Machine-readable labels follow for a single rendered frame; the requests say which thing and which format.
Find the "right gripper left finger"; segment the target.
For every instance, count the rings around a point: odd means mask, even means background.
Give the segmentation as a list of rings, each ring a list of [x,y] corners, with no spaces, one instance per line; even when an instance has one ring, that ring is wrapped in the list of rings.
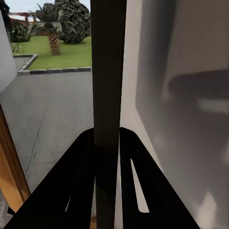
[[[83,131],[4,229],[90,229],[94,128]]]

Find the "poster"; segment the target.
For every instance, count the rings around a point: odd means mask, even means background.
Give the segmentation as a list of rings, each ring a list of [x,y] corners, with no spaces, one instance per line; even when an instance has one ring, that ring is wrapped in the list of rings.
[[[96,229],[115,229],[127,0],[90,0]]]

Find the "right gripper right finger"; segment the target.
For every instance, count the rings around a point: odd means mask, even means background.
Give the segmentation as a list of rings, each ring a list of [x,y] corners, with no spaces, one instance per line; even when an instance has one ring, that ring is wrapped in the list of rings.
[[[149,209],[138,210],[131,159]],[[120,127],[123,229],[200,229],[138,135]]]

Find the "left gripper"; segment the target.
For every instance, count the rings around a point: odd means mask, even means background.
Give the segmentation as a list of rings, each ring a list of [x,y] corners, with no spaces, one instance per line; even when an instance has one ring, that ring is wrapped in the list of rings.
[[[13,216],[16,214],[10,207],[8,207],[7,213],[12,214]]]

